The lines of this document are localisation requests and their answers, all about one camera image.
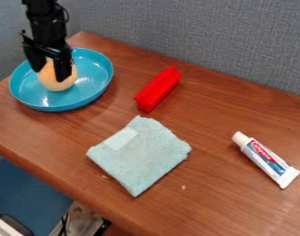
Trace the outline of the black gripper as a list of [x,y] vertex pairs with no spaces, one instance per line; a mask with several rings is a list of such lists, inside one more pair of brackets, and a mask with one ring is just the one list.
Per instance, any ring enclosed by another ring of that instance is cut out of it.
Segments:
[[38,73],[46,65],[46,57],[54,59],[56,80],[64,82],[72,75],[72,47],[66,43],[69,18],[65,15],[29,15],[31,37],[25,31],[25,56]]

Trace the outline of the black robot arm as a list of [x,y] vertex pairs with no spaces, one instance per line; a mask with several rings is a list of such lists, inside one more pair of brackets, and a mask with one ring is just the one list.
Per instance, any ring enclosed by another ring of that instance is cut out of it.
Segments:
[[66,43],[70,14],[57,0],[22,0],[31,26],[29,38],[23,36],[25,56],[35,72],[46,65],[46,58],[54,60],[56,80],[64,82],[72,75],[72,51]]

